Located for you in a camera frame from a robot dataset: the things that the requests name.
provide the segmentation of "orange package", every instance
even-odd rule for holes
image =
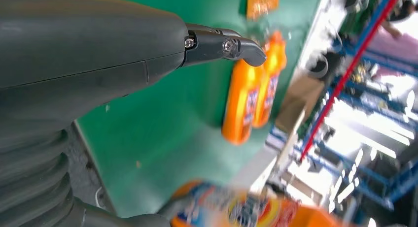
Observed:
[[[278,8],[279,0],[248,0],[247,18],[255,20],[263,14]]]
[[[193,201],[172,220],[173,227],[341,227],[331,214],[285,198],[269,198],[193,181],[181,187],[175,198]]]

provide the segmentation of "metal rack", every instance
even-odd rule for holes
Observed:
[[[301,147],[295,146],[294,150],[297,153],[300,153],[299,162],[301,162],[304,158],[307,158],[309,161],[320,164],[322,167],[326,168],[330,173],[335,176],[339,176],[341,178],[341,182],[346,184],[351,184],[355,186],[355,190],[358,192],[363,193],[365,196],[370,198],[371,200],[379,203],[383,207],[393,210],[393,203],[401,198],[404,194],[406,194],[410,189],[412,189],[416,183],[418,183],[418,162],[413,163],[409,168],[399,172],[398,174],[394,175],[391,178],[385,178],[382,175],[368,169],[365,166],[360,166],[356,164],[356,162],[347,159],[343,155],[337,153],[333,149],[330,149],[326,146],[323,141],[318,141],[316,133],[320,129],[325,116],[330,112],[332,105],[335,99],[339,99],[344,101],[346,104],[355,107],[361,107],[367,111],[378,113],[386,118],[389,118],[395,121],[398,124],[403,125],[404,127],[411,128],[414,131],[418,131],[418,121],[408,120],[405,121],[402,117],[402,114],[405,112],[403,111],[405,106],[396,101],[390,101],[387,98],[387,95],[380,93],[377,90],[372,90],[364,87],[364,85],[355,84],[350,82],[350,76],[354,71],[357,63],[359,60],[369,61],[372,63],[376,63],[382,65],[384,67],[390,68],[395,71],[399,71],[405,73],[407,75],[411,75],[418,78],[418,70],[412,71],[407,69],[406,67],[400,67],[399,65],[407,65],[408,68],[416,68],[418,69],[418,65],[412,64],[411,62],[406,62],[401,59],[394,58],[392,56],[382,55],[378,52],[374,52],[371,50],[366,49],[367,45],[369,44],[370,40],[372,39],[373,35],[376,33],[380,24],[385,20],[388,13],[393,9],[394,5],[397,3],[398,0],[382,0],[381,4],[377,7],[375,13],[373,14],[370,23],[365,28],[363,33],[360,35],[358,42],[355,45],[349,44],[344,42],[343,48],[345,52],[349,55],[353,55],[353,60],[349,65],[345,74],[341,77],[337,77],[336,80],[338,81],[337,86],[335,88],[329,88],[328,94],[329,98],[326,101],[325,105],[319,110],[317,114],[317,118],[311,124],[306,136],[303,139],[303,143]],[[382,109],[377,105],[363,103],[361,100],[354,98],[348,94],[342,93],[344,87],[348,88],[355,88],[362,91],[366,91],[367,93],[373,94],[381,98],[382,100],[392,103],[391,108],[392,110]],[[273,132],[270,133],[271,135],[275,136],[278,139],[282,139],[283,137],[278,136]],[[336,169],[328,165],[327,163],[323,162],[321,159],[318,159],[315,156],[312,156],[308,153],[312,145],[319,147],[321,150],[325,150],[329,153],[332,153],[334,156],[338,157],[338,159],[343,163],[345,167],[354,167],[361,173],[364,177],[367,177],[367,180],[373,179],[380,183],[383,187],[383,190],[379,193],[374,192],[370,187],[368,187],[367,182],[363,182],[360,179],[356,179],[356,183],[354,184],[354,179],[348,178],[342,171]]]

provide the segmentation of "robotic arm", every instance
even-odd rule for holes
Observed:
[[[0,226],[159,226],[145,223],[164,218],[124,220],[72,197],[63,129],[179,67],[220,58],[259,66],[266,55],[232,30],[132,2],[0,0]]]

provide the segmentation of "orange detergent bottle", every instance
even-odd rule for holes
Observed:
[[[317,207],[206,181],[184,185],[173,200],[184,201],[184,207],[171,219],[172,227],[342,227],[341,221]]]
[[[260,93],[252,122],[255,128],[264,126],[269,120],[277,83],[279,81],[279,74],[287,62],[285,47],[286,43],[282,39],[280,32],[275,32],[266,45],[267,59],[264,62],[265,73],[261,80]]]
[[[263,73],[263,66],[253,67],[244,60],[233,68],[222,135],[234,145],[244,143],[251,134]]]

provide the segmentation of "red metal bar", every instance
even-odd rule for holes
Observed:
[[[369,44],[370,40],[372,40],[373,35],[376,33],[376,31],[378,30],[380,24],[382,24],[382,22],[385,20],[386,16],[393,9],[393,7],[395,6],[395,4],[397,2],[398,2],[398,0],[389,0],[387,6],[384,8],[381,16],[378,18],[377,22],[373,26],[373,28],[370,31],[369,35],[366,37],[366,39],[364,40],[364,42],[360,45],[360,48],[359,48],[358,52],[354,55],[353,60],[352,60],[351,64],[349,65],[346,73],[341,78],[341,80],[338,82],[338,84],[337,84],[334,92],[332,93],[332,95],[330,96],[328,102],[326,103],[326,105],[324,107],[324,110],[323,110],[323,113],[319,115],[319,117],[318,117],[318,123],[312,129],[312,132],[311,132],[311,135],[309,137],[309,140],[306,143],[305,149],[303,150],[299,161],[302,161],[303,158],[308,153],[308,151],[311,148],[312,143],[314,141],[314,137],[315,137],[316,132],[318,131],[320,125],[324,121],[325,116],[331,110],[331,106],[334,103],[335,97],[337,97],[340,94],[340,92],[343,89],[344,85],[347,83],[348,79],[350,78],[350,76],[351,76],[351,74],[352,74],[352,72],[353,72],[353,70],[354,70],[357,62],[359,61],[359,59],[361,57],[361,55],[363,54],[364,50],[366,50],[366,47]]]

